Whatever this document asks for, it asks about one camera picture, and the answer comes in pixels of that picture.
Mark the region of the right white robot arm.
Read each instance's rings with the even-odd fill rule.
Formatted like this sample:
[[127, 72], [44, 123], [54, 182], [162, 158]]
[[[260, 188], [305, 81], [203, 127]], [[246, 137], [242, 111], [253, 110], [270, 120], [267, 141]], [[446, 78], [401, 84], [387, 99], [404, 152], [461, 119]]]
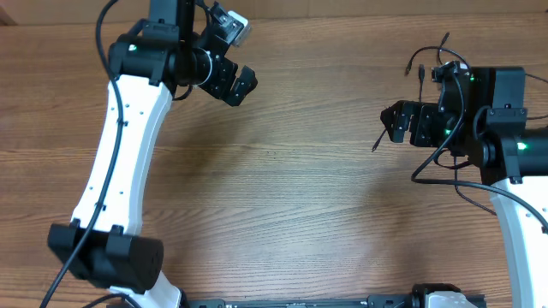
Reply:
[[445, 151], [479, 169], [479, 183], [447, 180], [490, 194], [500, 224], [514, 307], [547, 305], [547, 130], [528, 129], [520, 67], [476, 67], [459, 62], [432, 70], [437, 103], [400, 100], [380, 120], [394, 143], [405, 133], [416, 147]]

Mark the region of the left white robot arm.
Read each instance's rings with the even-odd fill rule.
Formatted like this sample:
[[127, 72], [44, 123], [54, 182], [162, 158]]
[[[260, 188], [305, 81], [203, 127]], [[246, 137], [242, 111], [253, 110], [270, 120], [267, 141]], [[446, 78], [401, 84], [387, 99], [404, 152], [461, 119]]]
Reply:
[[251, 26], [219, 3], [153, 1], [149, 15], [98, 54], [109, 78], [104, 128], [92, 171], [67, 225], [51, 226], [47, 244], [61, 273], [106, 290], [127, 307], [185, 307], [185, 293], [162, 271], [164, 245], [142, 236], [142, 203], [152, 154], [178, 88], [200, 88], [235, 107], [257, 84], [254, 71], [226, 56]]

